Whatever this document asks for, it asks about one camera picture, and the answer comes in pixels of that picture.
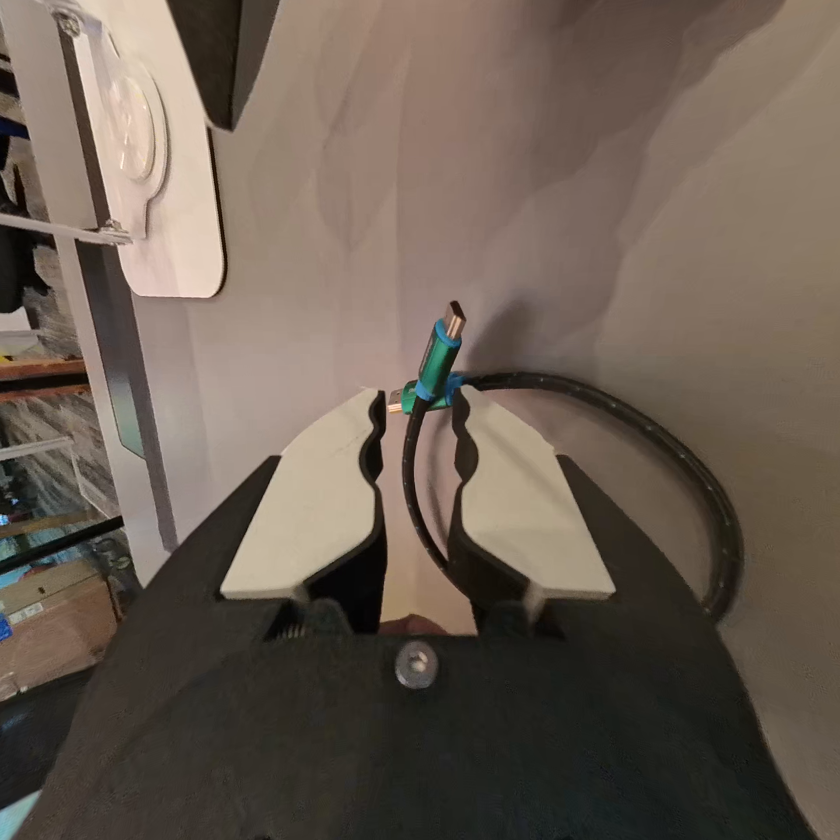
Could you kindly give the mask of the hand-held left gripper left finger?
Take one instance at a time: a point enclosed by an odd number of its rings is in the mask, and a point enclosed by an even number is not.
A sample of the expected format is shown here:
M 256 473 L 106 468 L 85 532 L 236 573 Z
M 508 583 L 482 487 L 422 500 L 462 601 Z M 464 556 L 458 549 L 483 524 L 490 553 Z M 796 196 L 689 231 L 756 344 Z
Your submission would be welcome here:
M 301 597 L 375 536 L 385 394 L 367 388 L 280 454 L 220 587 L 228 600 Z

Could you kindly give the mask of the white wooden laptop stand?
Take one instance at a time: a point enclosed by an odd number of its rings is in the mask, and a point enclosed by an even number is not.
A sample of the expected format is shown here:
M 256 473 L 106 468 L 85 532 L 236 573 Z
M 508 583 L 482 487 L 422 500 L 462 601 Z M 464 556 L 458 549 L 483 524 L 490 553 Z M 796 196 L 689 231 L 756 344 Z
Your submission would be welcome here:
M 114 248 L 132 292 L 224 282 L 211 122 L 171 2 L 2 2 L 45 202 L 28 223 Z

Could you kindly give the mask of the brown cardboard box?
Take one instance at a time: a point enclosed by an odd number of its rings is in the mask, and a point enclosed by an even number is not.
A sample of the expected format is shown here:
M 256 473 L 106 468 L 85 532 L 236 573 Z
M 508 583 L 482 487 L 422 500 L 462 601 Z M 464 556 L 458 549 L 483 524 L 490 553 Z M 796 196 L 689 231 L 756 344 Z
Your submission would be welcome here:
M 30 570 L 1 591 L 1 700 L 96 665 L 122 619 L 88 560 Z

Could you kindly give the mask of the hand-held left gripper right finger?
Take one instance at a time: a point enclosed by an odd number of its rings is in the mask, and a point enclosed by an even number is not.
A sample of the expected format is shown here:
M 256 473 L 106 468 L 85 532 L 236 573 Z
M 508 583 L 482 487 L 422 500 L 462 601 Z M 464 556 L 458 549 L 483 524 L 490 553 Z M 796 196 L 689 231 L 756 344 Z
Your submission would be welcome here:
M 458 488 L 449 579 L 478 616 L 503 603 L 540 617 L 550 602 L 605 602 L 616 584 L 554 447 L 472 385 L 454 395 Z

